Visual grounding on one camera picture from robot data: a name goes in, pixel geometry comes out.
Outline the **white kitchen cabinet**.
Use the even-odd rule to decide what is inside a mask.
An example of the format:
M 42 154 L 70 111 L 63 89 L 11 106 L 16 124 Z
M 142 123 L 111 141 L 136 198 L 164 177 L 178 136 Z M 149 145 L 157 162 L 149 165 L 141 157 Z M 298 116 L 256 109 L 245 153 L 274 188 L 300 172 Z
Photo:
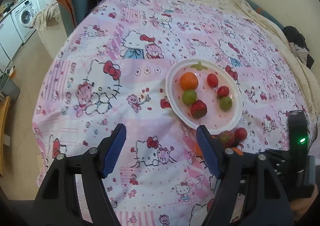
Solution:
M 7 15 L 1 20 L 0 32 L 1 71 L 4 71 L 22 45 L 22 40 L 17 32 L 11 15 Z

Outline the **wooden chair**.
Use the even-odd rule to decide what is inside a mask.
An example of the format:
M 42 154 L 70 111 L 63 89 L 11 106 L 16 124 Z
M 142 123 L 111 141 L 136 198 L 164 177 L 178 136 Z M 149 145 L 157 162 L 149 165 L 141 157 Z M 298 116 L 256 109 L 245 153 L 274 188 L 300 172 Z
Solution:
M 0 174 L 3 176 L 3 145 L 4 145 L 4 129 L 8 115 L 8 110 L 11 104 L 11 98 L 6 96 L 4 102 L 1 103 L 0 107 Z

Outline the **white washing machine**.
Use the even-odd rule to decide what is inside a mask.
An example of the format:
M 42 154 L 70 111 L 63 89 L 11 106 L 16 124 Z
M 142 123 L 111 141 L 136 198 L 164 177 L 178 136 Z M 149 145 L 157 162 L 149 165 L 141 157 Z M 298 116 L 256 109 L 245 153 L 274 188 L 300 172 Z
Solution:
M 36 11 L 31 0 L 24 0 L 11 12 L 12 21 L 23 44 L 25 44 L 35 32 L 35 28 L 32 25 L 35 14 Z

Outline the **red cherry tomato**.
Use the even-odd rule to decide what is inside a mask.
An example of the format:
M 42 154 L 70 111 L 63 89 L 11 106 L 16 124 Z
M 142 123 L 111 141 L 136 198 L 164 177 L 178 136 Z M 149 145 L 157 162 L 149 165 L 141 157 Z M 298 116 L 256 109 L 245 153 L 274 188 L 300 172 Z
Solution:
M 217 98 L 221 99 L 221 98 L 227 97 L 227 96 L 229 96 L 229 87 L 227 87 L 227 86 L 219 87 L 219 89 L 217 91 Z
M 237 128 L 234 132 L 236 141 L 242 142 L 247 138 L 247 130 L 245 128 Z
M 219 80 L 214 73 L 207 76 L 207 84 L 210 88 L 216 88 L 219 85 Z

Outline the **large orange mandarin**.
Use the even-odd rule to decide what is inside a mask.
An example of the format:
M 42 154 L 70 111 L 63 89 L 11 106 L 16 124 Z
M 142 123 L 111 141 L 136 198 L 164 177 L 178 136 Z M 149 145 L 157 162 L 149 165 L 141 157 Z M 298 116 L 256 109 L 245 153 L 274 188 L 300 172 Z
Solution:
M 186 72 L 180 77 L 182 90 L 196 90 L 199 85 L 197 76 L 192 72 Z

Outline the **hello kitty pink bedsheet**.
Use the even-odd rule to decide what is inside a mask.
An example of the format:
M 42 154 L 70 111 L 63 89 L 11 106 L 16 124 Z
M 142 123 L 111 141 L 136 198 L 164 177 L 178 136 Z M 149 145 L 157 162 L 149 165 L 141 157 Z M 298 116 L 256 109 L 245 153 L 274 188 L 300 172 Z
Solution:
M 83 154 L 118 123 L 127 140 L 103 181 L 123 225 L 200 225 L 216 179 L 195 151 L 195 130 L 165 91 L 171 66 L 210 61 L 236 82 L 239 148 L 286 149 L 287 114 L 308 109 L 281 47 L 251 19 L 179 0 L 105 0 L 69 36 L 41 85 L 33 130 L 41 184 L 60 153 Z

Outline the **grey trash bin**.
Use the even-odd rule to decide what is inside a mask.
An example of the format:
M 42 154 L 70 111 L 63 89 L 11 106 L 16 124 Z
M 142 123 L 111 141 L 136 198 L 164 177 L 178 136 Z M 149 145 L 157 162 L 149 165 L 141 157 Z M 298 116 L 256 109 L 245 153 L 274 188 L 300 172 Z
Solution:
M 1 78 L 1 93 L 15 102 L 19 97 L 20 89 L 8 75 L 5 75 Z

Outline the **striped black clothes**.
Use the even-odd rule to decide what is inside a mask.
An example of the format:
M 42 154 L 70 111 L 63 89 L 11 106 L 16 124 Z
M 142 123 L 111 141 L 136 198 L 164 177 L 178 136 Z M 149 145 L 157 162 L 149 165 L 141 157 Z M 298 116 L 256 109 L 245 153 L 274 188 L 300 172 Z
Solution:
M 309 54 L 309 48 L 306 44 L 304 36 L 292 26 L 283 28 L 283 33 L 286 36 L 291 52 L 309 69 L 312 68 L 315 60 Z

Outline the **pink strawberry plate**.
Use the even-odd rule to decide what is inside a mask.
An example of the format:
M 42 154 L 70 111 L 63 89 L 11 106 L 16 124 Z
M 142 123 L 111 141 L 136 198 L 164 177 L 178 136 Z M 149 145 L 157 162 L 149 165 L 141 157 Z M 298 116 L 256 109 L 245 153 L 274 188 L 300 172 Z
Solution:
M 182 101 L 183 90 L 180 86 L 180 78 L 186 72 L 192 72 L 199 81 L 195 90 L 197 99 L 207 106 L 207 114 L 202 118 L 193 118 L 190 107 Z M 217 89 L 210 88 L 207 84 L 207 76 L 210 73 L 217 76 L 219 86 L 229 88 L 229 97 L 233 102 L 230 110 L 221 110 Z M 217 135 L 222 131 L 236 128 L 242 116 L 242 99 L 236 82 L 224 69 L 208 60 L 185 59 L 173 64 L 166 76 L 165 92 L 173 112 L 192 129 L 205 125 L 210 134 Z

